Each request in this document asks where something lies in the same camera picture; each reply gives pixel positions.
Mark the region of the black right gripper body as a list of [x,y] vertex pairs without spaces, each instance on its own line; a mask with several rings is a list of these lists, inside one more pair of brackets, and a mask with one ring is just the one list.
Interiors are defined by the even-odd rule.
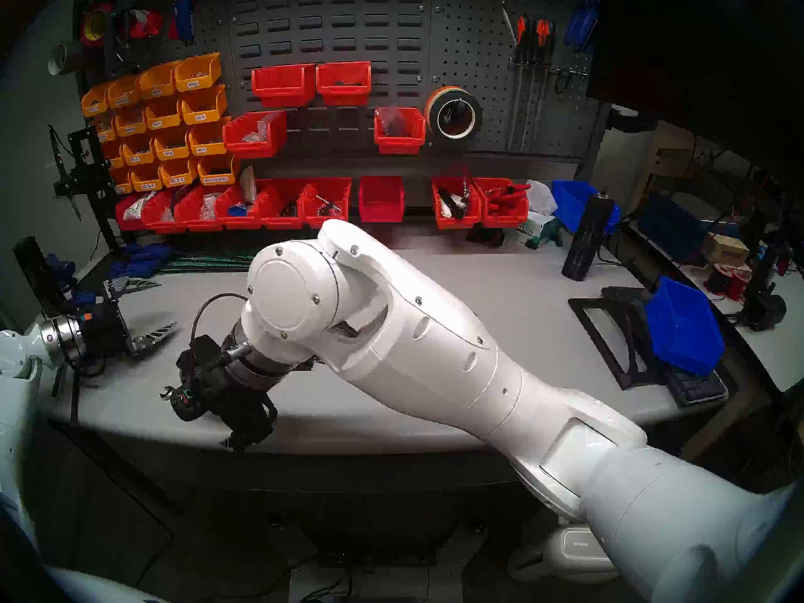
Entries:
[[245,451],[273,433],[278,412],[268,393],[280,382],[280,364],[233,334],[222,344],[206,334],[193,337],[176,364],[181,385],[170,387],[170,404],[181,421],[211,413],[229,428],[220,442],[229,451]]

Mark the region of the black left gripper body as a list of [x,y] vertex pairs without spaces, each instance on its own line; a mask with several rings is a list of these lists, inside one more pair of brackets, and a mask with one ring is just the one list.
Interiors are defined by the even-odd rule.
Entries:
[[118,300],[79,306],[79,330],[84,342],[82,361],[122,356],[136,358],[137,352]]

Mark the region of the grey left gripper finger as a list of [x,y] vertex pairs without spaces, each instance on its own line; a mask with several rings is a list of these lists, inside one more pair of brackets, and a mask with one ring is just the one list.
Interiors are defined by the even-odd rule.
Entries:
[[105,280],[104,285],[109,297],[122,297],[161,286],[158,282],[140,277],[115,277]]
[[132,357],[148,357],[158,350],[177,330],[178,323],[173,321],[165,326],[144,334],[134,334],[129,339],[129,350]]

